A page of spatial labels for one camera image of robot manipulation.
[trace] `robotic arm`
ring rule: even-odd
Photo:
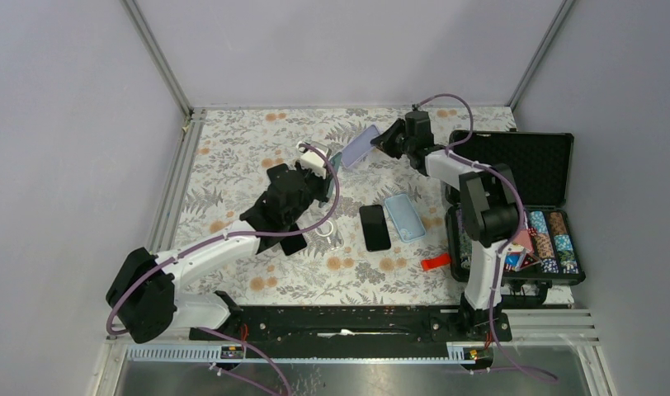
[[[505,262],[507,251],[498,257],[498,250],[514,234],[519,220],[512,192],[489,172],[449,158],[445,147],[434,143],[426,111],[410,111],[371,143],[393,158],[405,154],[411,167],[445,182],[460,195],[464,224],[472,239],[471,272],[461,298],[460,326],[466,332],[485,333],[491,290],[495,294],[493,316],[499,318],[500,314],[503,266],[498,285],[493,284],[493,278],[496,261]],[[495,165],[494,169],[515,184],[507,165]]]
[[[222,232],[218,237],[222,240],[217,241],[214,234],[156,255],[143,247],[129,254],[106,294],[106,302],[115,307],[141,277],[154,271],[118,308],[117,316],[135,342],[150,341],[169,328],[218,328],[232,310],[239,309],[226,294],[194,295],[181,290],[224,263],[273,247],[314,200],[329,200],[334,180],[326,172],[325,159],[330,150],[319,144],[310,148],[300,148],[303,155],[295,169],[281,164],[267,170],[269,187],[239,221]]]

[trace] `gray floor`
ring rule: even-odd
[[[547,385],[521,373],[468,375],[455,365],[283,365],[296,395],[552,395],[589,394],[578,357],[566,346],[523,347],[519,361],[559,376],[558,385]],[[506,366],[496,358],[493,367]],[[279,379],[269,365],[244,364],[234,373],[279,389]],[[128,362],[117,395],[263,395],[225,375],[217,377],[207,365],[187,363]]]

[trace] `wall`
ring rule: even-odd
[[[576,135],[573,289],[619,394],[670,394],[670,0],[578,2],[516,116]]]
[[[119,2],[0,1],[0,396],[86,391],[181,122]]]
[[[194,106],[506,103],[561,0],[138,0]]]

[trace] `table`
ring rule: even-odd
[[[445,143],[452,130],[468,129],[466,110],[426,109],[438,143]],[[476,130],[515,127],[508,107],[472,110]],[[383,132],[407,111],[409,107],[207,111],[174,246],[216,233],[238,219],[267,188],[266,170],[298,158],[299,141],[326,144],[335,153],[368,125]],[[342,242],[339,249],[330,250],[326,241],[308,233],[309,246],[301,252],[286,257],[277,245],[258,256],[226,263],[188,291],[224,290],[237,304],[458,304],[465,284],[455,281],[448,267],[428,272],[420,267],[422,259],[447,249],[441,183],[414,171],[407,159],[378,151],[338,176],[342,197],[333,218],[336,238]],[[359,207],[383,204],[384,198],[401,192],[412,200],[427,235],[403,243],[388,218],[391,249],[367,252]],[[299,225],[312,224],[328,208],[311,205]],[[547,304],[572,302],[567,286],[555,286],[546,299]]]

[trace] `red tag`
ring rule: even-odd
[[[451,264],[451,257],[449,257],[449,253],[444,253],[439,257],[422,260],[420,262],[423,271],[430,271],[447,264]]]

